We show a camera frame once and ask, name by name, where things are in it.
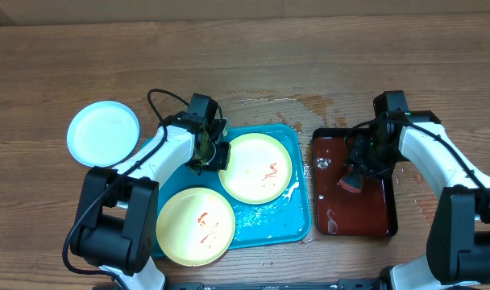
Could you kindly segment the orange sponge with dark scourer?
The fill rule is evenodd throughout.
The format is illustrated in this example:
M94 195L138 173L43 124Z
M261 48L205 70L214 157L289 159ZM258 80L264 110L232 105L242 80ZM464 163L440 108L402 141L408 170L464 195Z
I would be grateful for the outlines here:
M344 172L338 181L338 185L349 192L360 193L363 181L361 168L355 165L344 164L343 170Z

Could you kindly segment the yellow plate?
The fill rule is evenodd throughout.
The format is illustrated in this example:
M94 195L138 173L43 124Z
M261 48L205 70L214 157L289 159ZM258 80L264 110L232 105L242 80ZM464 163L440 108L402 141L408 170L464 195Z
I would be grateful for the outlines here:
M160 249L187 267L219 259L234 236L234 210L225 197L208 188L188 188L171 197L156 223Z
M222 187L236 200L259 205L273 201L288 187L291 157L280 141L261 133L230 141L230 158L218 174Z

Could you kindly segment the light blue plate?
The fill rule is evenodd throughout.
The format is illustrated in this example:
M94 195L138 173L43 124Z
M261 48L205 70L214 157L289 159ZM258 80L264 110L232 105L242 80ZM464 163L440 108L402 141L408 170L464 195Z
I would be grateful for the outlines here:
M78 163L108 167L130 155L139 136L139 120L128 106L117 101L98 101L75 115L66 142Z

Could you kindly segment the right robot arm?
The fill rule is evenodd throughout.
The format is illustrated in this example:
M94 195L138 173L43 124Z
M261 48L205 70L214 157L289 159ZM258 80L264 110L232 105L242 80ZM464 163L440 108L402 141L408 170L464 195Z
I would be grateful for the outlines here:
M354 193L368 177L388 177L409 161L438 198L426 252L386 267L377 289L472 289L490 284L490 176L451 142L429 110L409 109L401 90L373 100L375 117L353 126L346 137L347 173L339 185Z

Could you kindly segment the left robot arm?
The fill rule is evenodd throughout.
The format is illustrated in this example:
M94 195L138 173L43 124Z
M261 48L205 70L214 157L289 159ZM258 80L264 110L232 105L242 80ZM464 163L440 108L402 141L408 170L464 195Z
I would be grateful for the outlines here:
M62 249L72 273L109 276L119 289L162 289L152 259L160 186L181 166L196 173L226 169L228 121L211 97L195 93L187 109L160 118L153 139L115 168L91 168Z

